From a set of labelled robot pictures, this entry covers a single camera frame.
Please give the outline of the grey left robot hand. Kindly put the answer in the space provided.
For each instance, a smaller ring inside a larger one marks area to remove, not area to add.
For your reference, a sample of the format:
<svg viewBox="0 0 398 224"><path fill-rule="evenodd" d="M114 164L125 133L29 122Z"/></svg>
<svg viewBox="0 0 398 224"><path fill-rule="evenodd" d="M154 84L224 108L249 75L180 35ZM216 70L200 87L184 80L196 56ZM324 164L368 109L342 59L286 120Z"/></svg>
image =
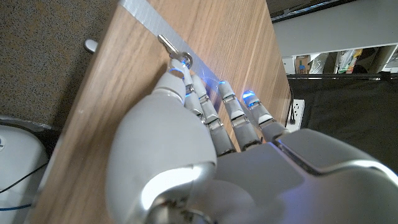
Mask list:
<svg viewBox="0 0 398 224"><path fill-rule="evenodd" d="M397 175L311 129L291 132L256 95L220 82L241 152L210 102L189 105L201 80L171 60L121 120L106 203L116 223L396 223Z"/></svg>

